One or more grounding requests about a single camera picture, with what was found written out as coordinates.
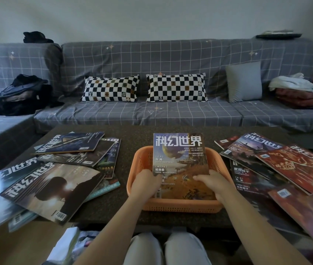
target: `coffee table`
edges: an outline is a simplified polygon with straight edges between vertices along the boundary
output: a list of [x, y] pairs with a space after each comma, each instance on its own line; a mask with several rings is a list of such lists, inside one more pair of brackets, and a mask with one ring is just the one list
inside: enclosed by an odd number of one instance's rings
[[[274, 141], [290, 144], [291, 137], [278, 127], [195, 127], [195, 126], [106, 126], [106, 125], [59, 125], [17, 157], [10, 165], [28, 159], [34, 146], [44, 144], [54, 135], [69, 132], [104, 131], [105, 137], [121, 139], [115, 174], [121, 184], [103, 196], [84, 203], [71, 219], [80, 224], [106, 224], [127, 199], [126, 184], [134, 153], [141, 147], [153, 145], [153, 133], [194, 133], [202, 132], [205, 146], [221, 151], [215, 139], [224, 139], [247, 132], [260, 133]], [[232, 227], [228, 214], [222, 209], [217, 214], [176, 213], [142, 211], [137, 224], [184, 227]]]

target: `gray pillow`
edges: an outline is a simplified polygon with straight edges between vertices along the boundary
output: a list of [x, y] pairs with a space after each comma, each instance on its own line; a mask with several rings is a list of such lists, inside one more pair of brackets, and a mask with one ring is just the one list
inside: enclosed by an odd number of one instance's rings
[[229, 102], [262, 98], [261, 62], [249, 62], [225, 67]]

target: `person's left hand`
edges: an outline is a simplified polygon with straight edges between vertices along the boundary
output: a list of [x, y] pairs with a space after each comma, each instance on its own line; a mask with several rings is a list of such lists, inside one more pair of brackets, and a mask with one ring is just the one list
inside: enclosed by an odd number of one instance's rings
[[133, 181], [130, 197], [146, 203], [160, 188], [161, 174], [154, 176], [149, 169], [143, 169]]

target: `checkered pillow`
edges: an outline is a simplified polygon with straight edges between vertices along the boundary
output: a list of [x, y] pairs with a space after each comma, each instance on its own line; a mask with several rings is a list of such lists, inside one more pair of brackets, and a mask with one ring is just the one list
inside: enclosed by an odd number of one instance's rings
[[205, 73], [189, 75], [147, 74], [149, 84], [147, 101], [207, 101], [204, 76], [206, 76]]
[[136, 85], [139, 75], [126, 78], [85, 79], [85, 90], [82, 101], [130, 101], [136, 100]]

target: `light gray pants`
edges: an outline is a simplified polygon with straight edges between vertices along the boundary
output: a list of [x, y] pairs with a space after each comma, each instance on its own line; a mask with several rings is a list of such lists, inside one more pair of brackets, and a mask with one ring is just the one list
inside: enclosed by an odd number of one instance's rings
[[132, 238], [124, 265], [212, 265], [201, 241], [188, 232], [176, 232], [165, 243], [165, 255], [151, 233]]

